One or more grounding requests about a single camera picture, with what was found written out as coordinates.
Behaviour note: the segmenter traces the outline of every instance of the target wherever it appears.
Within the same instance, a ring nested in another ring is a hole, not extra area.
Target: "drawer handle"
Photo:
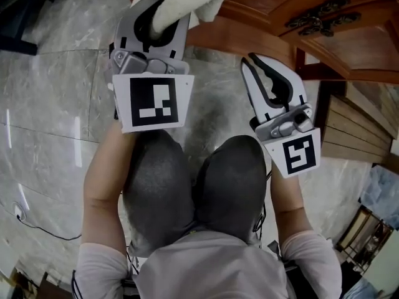
[[[341,26],[342,24],[349,24],[360,20],[362,15],[354,12],[350,14],[341,14],[331,20],[320,21],[320,25],[312,25],[298,32],[300,36],[309,36],[310,34],[320,32],[323,36],[333,37],[334,32],[332,27]]]
[[[302,27],[306,24],[314,25],[315,19],[320,21],[320,17],[326,14],[338,11],[342,7],[350,4],[350,0],[326,0],[324,3],[314,7],[312,9],[306,10],[298,17],[292,18],[286,23],[286,27],[295,29],[296,27]]]

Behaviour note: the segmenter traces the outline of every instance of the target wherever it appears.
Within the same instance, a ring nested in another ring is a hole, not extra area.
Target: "forearm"
[[[119,122],[112,123],[87,171],[85,199],[118,201],[129,171],[135,140],[135,133],[122,134]]]
[[[298,176],[283,178],[272,163],[270,190],[281,245],[290,236],[312,229],[304,209]]]

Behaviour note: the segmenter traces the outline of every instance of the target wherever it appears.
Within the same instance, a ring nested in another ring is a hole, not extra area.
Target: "white towel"
[[[133,0],[134,6],[140,0]],[[212,22],[223,0],[164,0],[155,12],[152,36],[160,35],[168,26],[191,13],[189,29],[200,24],[199,19]]]

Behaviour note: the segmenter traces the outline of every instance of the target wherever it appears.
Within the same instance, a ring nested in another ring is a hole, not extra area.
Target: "marble floor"
[[[69,283],[80,240],[55,239],[20,224],[17,201],[27,221],[73,237],[82,225],[82,185],[86,170],[112,121],[114,103],[103,80],[118,18],[129,0],[56,0],[46,3],[24,39],[39,44],[30,57],[0,52],[0,246],[1,256],[19,257],[19,268],[39,283],[47,271]],[[188,47],[185,60],[196,76],[183,128],[170,130],[190,160],[193,174],[202,160],[234,135],[254,136],[254,112],[238,69],[239,58]],[[268,88],[270,81],[264,78]],[[315,106],[319,84],[305,84]],[[271,160],[266,155],[267,167]],[[336,240],[358,207],[371,165],[322,159],[300,177],[315,230]],[[270,194],[262,243],[277,237]],[[127,243],[130,233],[120,203]]]

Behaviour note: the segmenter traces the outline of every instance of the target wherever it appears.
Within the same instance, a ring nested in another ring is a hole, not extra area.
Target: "sleeve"
[[[330,242],[313,230],[288,238],[281,247],[284,260],[294,260],[316,295],[338,299],[342,291],[342,273]]]
[[[80,245],[75,272],[78,298],[122,299],[121,280],[127,275],[127,260],[119,251],[100,244]]]

